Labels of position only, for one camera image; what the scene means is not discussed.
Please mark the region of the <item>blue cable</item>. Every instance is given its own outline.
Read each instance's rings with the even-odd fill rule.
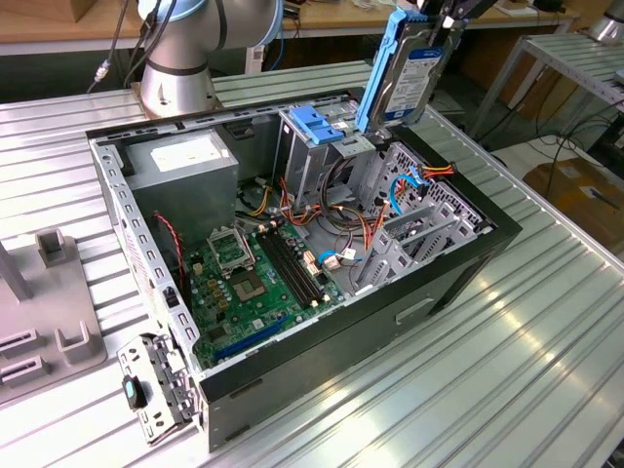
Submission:
[[[392,208],[394,208],[395,212],[397,212],[399,215],[402,215],[403,210],[401,210],[396,196],[397,182],[399,180],[406,180],[415,188],[418,188],[420,185],[426,185],[427,182],[421,180],[420,177],[418,178],[418,181],[416,181],[416,179],[409,175],[399,175],[394,180],[392,180],[392,184],[390,185],[390,203],[392,204]]]
[[[282,55],[284,54],[284,30],[282,28],[280,28],[280,39],[281,39],[281,42],[280,42],[280,54],[277,56],[277,59],[275,60],[275,63],[273,63],[273,66],[271,66],[271,68],[269,68],[269,71],[273,71],[275,69],[277,64],[282,59]]]
[[[328,256],[332,256],[332,255],[335,255],[334,251],[324,251],[323,253],[319,255],[319,263],[322,264],[328,258]]]

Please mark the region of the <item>metal workbench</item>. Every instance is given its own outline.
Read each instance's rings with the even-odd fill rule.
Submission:
[[[364,85],[362,62],[216,81],[225,105]],[[86,129],[132,93],[0,106],[0,239],[78,240],[109,359],[0,409],[3,466],[600,466],[624,436],[624,266],[429,109],[415,131],[523,227],[446,311],[218,452],[192,427],[149,448],[115,351],[149,330]]]
[[[524,54],[537,59],[537,72],[532,74],[532,80],[537,78],[538,71],[546,65],[585,90],[585,97],[571,112],[572,115],[584,110],[591,96],[624,111],[624,86],[614,79],[615,72],[624,69],[624,46],[605,46],[582,33],[525,36],[518,40],[487,91],[477,111],[475,122],[469,130],[471,137],[475,137],[482,127],[496,98]],[[530,84],[530,81],[524,83],[524,88],[518,90],[518,93],[524,95]],[[510,102],[510,106],[513,107],[515,103],[517,102]],[[570,121],[568,127],[571,128],[573,124],[574,121]]]

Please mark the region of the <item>blue expansion slot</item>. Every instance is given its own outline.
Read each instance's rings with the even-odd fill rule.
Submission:
[[[282,324],[286,322],[289,317],[290,317],[289,315],[286,315],[282,317],[281,319],[279,319],[277,322],[269,325],[268,327],[264,327],[262,330],[257,331],[256,333],[248,336],[247,338],[243,338],[240,341],[237,341],[236,343],[232,343],[228,346],[225,346],[223,349],[219,349],[218,351],[214,353],[214,359],[218,361],[219,359],[228,358],[232,356],[233,354],[237,354],[239,351],[244,350],[245,348],[249,348],[250,346],[253,346],[259,343],[264,338],[268,338],[269,336],[277,333],[282,327]]]

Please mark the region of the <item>yellow wire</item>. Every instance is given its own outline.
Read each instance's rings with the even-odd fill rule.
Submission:
[[[431,168],[429,166],[422,167],[422,169],[426,169],[427,171],[447,171],[450,168],[451,168],[451,165],[448,165],[445,168]]]
[[[256,210],[254,210],[253,212],[250,213],[251,216],[258,216],[261,215],[262,213],[264,213],[264,210],[266,209],[266,203],[269,200],[269,192],[271,191],[271,189],[269,187],[265,187],[264,188],[264,196],[262,197],[262,203],[260,204],[259,207],[257,207]]]

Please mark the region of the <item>blue tab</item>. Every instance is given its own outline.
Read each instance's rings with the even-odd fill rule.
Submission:
[[[290,114],[315,144],[330,143],[344,138],[344,133],[332,127],[330,122],[311,105],[291,109]]]

